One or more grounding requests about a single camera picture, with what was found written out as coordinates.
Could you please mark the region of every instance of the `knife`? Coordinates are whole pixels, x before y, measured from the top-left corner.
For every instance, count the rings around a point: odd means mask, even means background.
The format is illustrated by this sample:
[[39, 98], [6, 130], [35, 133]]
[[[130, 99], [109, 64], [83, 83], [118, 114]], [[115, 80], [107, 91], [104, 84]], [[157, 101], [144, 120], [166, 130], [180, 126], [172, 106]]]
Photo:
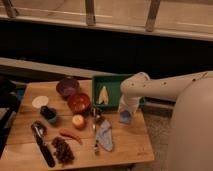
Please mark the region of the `knife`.
[[48, 166], [54, 167], [55, 160], [54, 160], [50, 150], [48, 149], [46, 143], [44, 142], [38, 126], [36, 124], [32, 124], [31, 129], [32, 129], [33, 135], [35, 137], [36, 143], [38, 144], [39, 149], [40, 149], [44, 159], [46, 160]]

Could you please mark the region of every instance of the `dark floor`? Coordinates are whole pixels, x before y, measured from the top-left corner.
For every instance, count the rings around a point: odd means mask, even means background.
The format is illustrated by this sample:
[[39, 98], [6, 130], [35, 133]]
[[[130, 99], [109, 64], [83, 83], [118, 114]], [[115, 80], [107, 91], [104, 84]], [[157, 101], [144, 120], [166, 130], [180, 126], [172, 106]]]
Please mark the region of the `dark floor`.
[[213, 69], [213, 42], [0, 20], [0, 56], [152, 78]]

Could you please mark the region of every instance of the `metal utensil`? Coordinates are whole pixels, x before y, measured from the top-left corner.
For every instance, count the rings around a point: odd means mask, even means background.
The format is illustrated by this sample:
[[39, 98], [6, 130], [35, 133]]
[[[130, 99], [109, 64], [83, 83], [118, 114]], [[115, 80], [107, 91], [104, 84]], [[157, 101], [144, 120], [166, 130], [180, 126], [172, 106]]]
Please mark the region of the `metal utensil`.
[[43, 140], [43, 136], [46, 134], [46, 130], [47, 130], [46, 127], [40, 121], [35, 121], [31, 125], [31, 129], [35, 137], [36, 143], [38, 144], [39, 149], [44, 159], [46, 160], [48, 166], [54, 167], [55, 161], [53, 159], [53, 156], [50, 150], [48, 149], [47, 144]]

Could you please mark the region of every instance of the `white robot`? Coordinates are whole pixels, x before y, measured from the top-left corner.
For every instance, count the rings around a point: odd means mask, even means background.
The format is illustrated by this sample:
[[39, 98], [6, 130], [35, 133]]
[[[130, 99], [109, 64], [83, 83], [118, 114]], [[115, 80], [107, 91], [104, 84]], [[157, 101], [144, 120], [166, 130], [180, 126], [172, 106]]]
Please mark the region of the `white robot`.
[[174, 101], [168, 171], [213, 170], [213, 71], [150, 79], [138, 73], [121, 84], [119, 112], [134, 112], [141, 97]]

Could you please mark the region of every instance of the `railing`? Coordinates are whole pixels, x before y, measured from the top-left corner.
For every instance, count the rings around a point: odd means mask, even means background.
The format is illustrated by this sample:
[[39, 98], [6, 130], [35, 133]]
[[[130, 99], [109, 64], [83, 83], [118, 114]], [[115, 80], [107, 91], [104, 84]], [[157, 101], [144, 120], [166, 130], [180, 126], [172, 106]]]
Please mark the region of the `railing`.
[[0, 18], [213, 40], [212, 0], [0, 0]]

